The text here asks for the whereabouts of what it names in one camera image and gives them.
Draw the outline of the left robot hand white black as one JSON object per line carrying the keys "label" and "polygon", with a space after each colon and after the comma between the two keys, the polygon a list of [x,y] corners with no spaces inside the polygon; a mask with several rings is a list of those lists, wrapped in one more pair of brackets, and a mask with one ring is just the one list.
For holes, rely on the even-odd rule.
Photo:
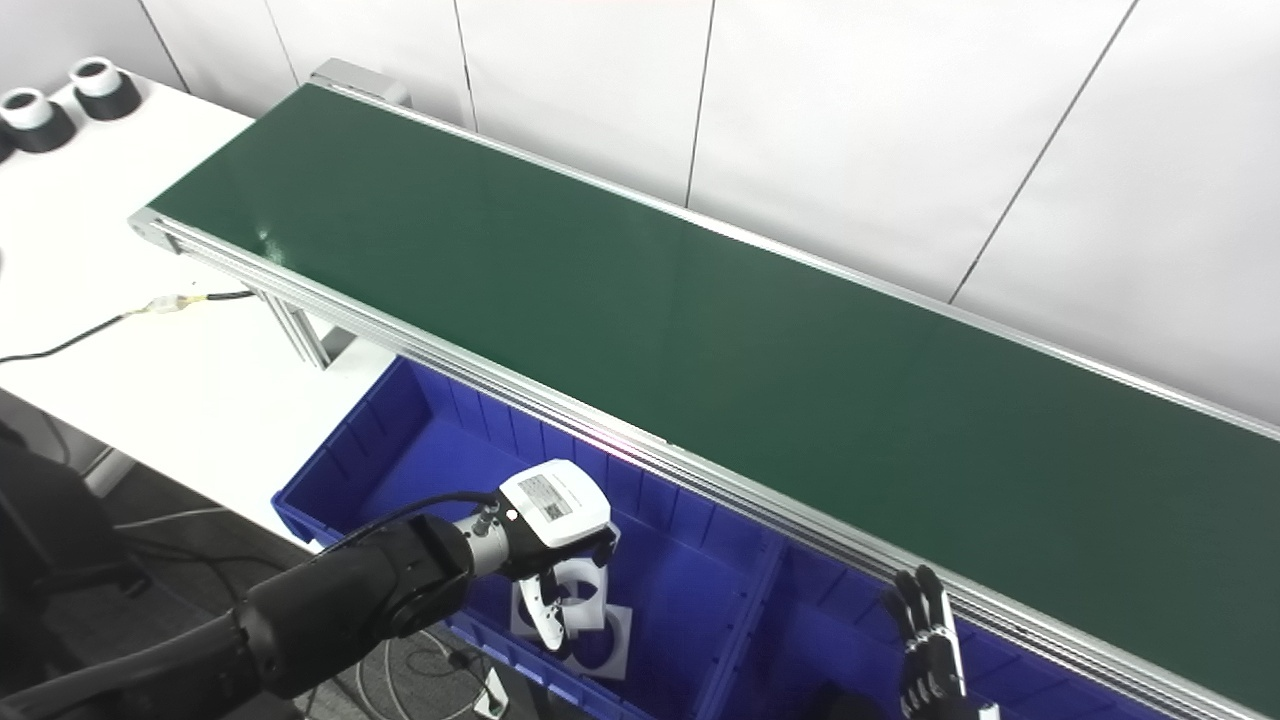
{"label": "left robot hand white black", "polygon": [[511,579],[544,647],[564,657],[579,632],[604,623],[605,569],[620,530],[602,488],[575,462],[553,459],[498,488]]}

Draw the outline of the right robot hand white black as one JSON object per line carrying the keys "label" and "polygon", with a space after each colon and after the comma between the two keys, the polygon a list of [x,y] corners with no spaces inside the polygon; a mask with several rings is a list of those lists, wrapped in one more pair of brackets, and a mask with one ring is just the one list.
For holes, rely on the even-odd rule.
{"label": "right robot hand white black", "polygon": [[928,565],[895,573],[881,596],[904,647],[899,705],[906,719],[1001,719],[969,693],[951,596]]}

